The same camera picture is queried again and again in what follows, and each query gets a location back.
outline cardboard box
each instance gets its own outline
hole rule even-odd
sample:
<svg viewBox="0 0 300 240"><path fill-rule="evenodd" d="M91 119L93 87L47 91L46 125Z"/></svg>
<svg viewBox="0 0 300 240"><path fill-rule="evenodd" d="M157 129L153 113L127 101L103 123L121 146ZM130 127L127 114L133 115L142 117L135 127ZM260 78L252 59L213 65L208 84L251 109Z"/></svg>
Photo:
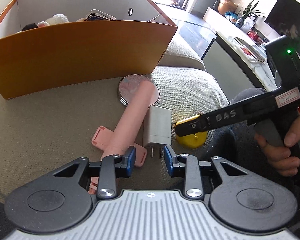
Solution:
<svg viewBox="0 0 300 240"><path fill-rule="evenodd" d="M75 22L92 9L117 20ZM58 13L71 23L17 33ZM176 30L151 0L13 0L0 15L0 94L151 73Z"/></svg>

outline television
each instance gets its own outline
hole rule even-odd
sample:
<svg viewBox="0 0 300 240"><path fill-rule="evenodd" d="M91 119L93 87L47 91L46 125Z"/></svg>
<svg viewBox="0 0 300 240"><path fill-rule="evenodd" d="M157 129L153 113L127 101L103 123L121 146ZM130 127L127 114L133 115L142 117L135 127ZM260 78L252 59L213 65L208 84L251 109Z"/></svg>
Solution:
<svg viewBox="0 0 300 240"><path fill-rule="evenodd" d="M300 55L300 3L296 0L277 0L267 23L280 35L292 38L292 44Z"/></svg>

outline white plush toy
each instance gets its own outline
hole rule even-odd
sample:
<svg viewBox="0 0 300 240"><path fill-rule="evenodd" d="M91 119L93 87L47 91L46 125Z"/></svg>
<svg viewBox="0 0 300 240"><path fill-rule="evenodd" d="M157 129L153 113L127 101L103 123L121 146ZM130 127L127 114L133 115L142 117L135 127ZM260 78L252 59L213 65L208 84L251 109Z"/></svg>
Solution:
<svg viewBox="0 0 300 240"><path fill-rule="evenodd" d="M49 18L46 21L39 22L37 26L45 27L49 25L61 24L61 23L68 23L68 18L64 14L56 14L53 17Z"/></svg>

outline orange vase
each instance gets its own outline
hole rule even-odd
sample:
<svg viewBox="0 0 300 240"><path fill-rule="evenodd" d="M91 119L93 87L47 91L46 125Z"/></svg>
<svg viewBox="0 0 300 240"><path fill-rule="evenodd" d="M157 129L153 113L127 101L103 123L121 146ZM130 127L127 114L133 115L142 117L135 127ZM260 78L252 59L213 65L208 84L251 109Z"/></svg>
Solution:
<svg viewBox="0 0 300 240"><path fill-rule="evenodd" d="M237 5L230 0L220 0L218 11L221 15L225 15L226 12L234 12Z"/></svg>

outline dark vase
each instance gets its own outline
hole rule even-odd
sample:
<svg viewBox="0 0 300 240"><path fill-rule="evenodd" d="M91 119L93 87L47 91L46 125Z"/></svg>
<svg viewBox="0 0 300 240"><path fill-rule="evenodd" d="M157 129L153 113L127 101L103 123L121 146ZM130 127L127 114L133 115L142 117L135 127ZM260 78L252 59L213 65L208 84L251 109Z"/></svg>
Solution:
<svg viewBox="0 0 300 240"><path fill-rule="evenodd" d="M214 3L212 9L214 9L215 11L218 11L219 3L220 3L220 0L216 0L216 2Z"/></svg>
<svg viewBox="0 0 300 240"><path fill-rule="evenodd" d="M235 26L238 27L238 28L241 28L244 24L244 19L242 18L239 18L237 19L237 22L235 23Z"/></svg>

